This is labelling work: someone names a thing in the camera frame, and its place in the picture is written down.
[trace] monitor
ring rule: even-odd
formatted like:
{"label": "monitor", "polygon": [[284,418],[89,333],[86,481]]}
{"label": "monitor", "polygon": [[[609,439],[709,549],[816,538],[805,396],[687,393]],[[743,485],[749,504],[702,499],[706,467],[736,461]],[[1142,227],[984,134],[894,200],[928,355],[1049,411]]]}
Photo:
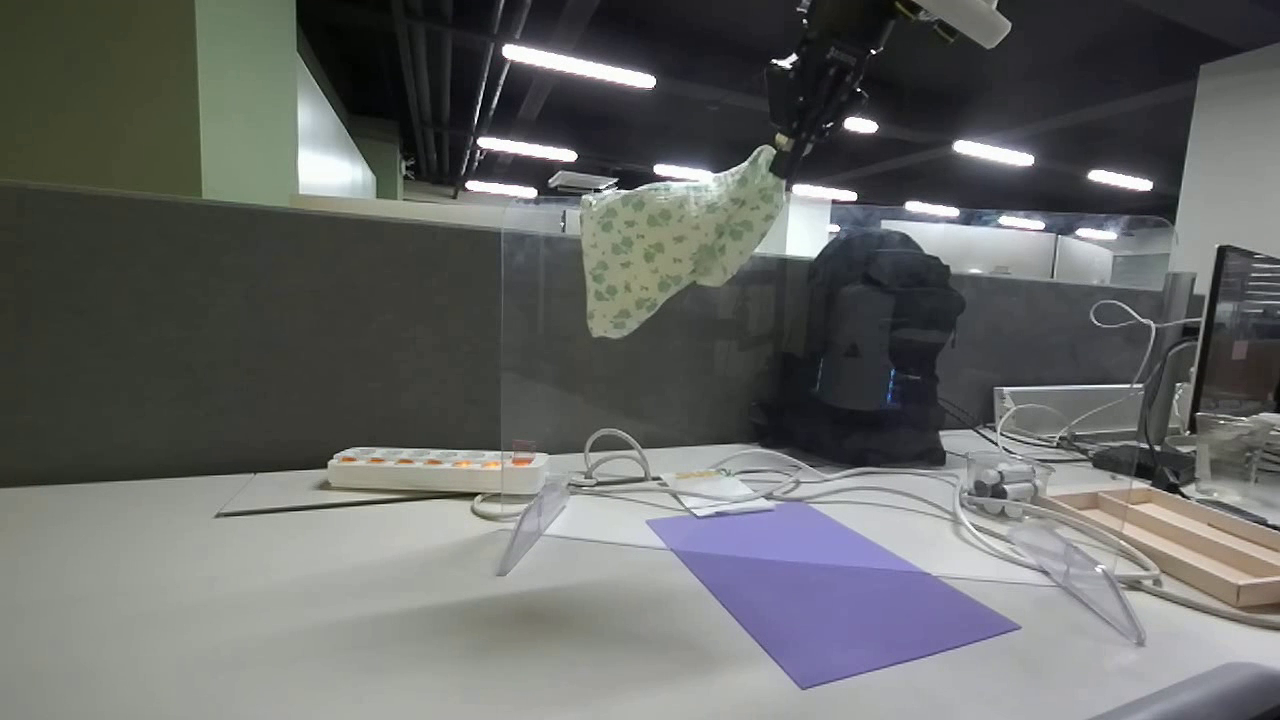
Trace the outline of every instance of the monitor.
{"label": "monitor", "polygon": [[1280,411],[1280,257],[1220,243],[1206,303],[1197,411]]}

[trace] power strip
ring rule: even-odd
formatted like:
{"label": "power strip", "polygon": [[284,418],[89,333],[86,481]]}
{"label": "power strip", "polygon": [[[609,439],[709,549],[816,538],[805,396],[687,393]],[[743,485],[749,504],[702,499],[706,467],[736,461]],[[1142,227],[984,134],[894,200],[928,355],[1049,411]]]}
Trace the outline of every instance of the power strip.
{"label": "power strip", "polygon": [[330,461],[330,487],[351,493],[500,493],[535,497],[545,487],[545,454],[473,454],[473,450],[343,450]]}

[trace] purple paper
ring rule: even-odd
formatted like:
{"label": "purple paper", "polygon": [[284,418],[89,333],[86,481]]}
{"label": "purple paper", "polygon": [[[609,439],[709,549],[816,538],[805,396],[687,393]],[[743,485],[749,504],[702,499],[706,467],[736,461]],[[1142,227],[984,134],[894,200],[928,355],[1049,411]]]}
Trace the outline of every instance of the purple paper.
{"label": "purple paper", "polygon": [[796,681],[816,687],[1015,631],[816,509],[653,519],[653,532]]}

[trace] ceiling light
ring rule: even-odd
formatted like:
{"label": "ceiling light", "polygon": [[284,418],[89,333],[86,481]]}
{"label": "ceiling light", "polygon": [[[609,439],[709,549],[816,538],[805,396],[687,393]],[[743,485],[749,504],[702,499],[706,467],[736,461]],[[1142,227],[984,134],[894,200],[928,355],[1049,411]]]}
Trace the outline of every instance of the ceiling light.
{"label": "ceiling light", "polygon": [[612,187],[612,186],[615,186],[615,176],[564,173],[564,170],[547,180],[547,187],[556,187],[556,192],[599,192],[599,187]]}
{"label": "ceiling light", "polygon": [[1000,149],[1000,145],[981,145],[981,140],[955,140],[953,154],[955,154],[955,157],[984,161],[984,164],[1009,164],[1009,170],[1032,170],[1032,164],[1035,164],[1032,154]]}
{"label": "ceiling light", "polygon": [[829,187],[829,186],[791,186],[791,195],[855,206],[855,192],[851,192],[851,187]]}
{"label": "ceiling light", "polygon": [[1023,227],[1023,232],[1043,232],[1043,221],[1039,221],[1039,218],[1000,218],[997,223],[1000,223],[1000,227]]}
{"label": "ceiling light", "polygon": [[507,135],[481,135],[478,140],[483,154],[500,154],[500,157],[531,157],[531,161],[547,161],[547,164],[577,164],[572,149],[556,149],[556,145],[524,145],[524,140],[507,140]]}
{"label": "ceiling light", "polygon": [[645,91],[658,90],[653,73],[596,64],[596,61],[585,61],[585,57],[561,57],[561,53],[545,53],[545,47],[530,47],[530,43],[505,43],[505,61],[507,64],[545,70],[545,73],[561,73],[561,77],[585,77],[585,79],[599,79],[599,86],[624,86],[624,90],[645,90]]}
{"label": "ceiling light", "polygon": [[1115,243],[1120,232],[1115,227],[1076,227],[1081,242],[1095,242],[1095,243]]}
{"label": "ceiling light", "polygon": [[667,176],[667,180],[716,180],[716,173],[709,170],[687,170],[687,164],[653,164],[653,176]]}
{"label": "ceiling light", "polygon": [[530,187],[530,186],[469,180],[469,192],[478,192],[478,195],[516,195],[516,200],[535,200],[535,187]]}
{"label": "ceiling light", "polygon": [[775,57],[775,61],[768,61],[772,70],[796,70],[796,53],[791,57]]}
{"label": "ceiling light", "polygon": [[925,206],[925,200],[910,200],[906,206],[914,218],[941,218],[941,221],[962,221],[955,206]]}
{"label": "ceiling light", "polygon": [[845,117],[845,134],[851,135],[876,135],[881,123],[872,117]]}
{"label": "ceiling light", "polygon": [[1091,170],[1090,186],[1109,186],[1109,187],[1124,187],[1124,192],[1152,192],[1158,180],[1147,176],[1124,176],[1124,173],[1109,173],[1109,170]]}

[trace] white cloth with green pattern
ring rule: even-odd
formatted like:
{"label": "white cloth with green pattern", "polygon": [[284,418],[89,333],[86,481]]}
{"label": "white cloth with green pattern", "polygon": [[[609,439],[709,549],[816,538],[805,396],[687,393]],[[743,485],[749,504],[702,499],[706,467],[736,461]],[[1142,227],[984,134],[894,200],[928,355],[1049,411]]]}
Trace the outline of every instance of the white cloth with green pattern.
{"label": "white cloth with green pattern", "polygon": [[592,335],[631,335],[679,290],[730,283],[775,223],[788,192],[772,149],[711,180],[585,195],[585,275]]}

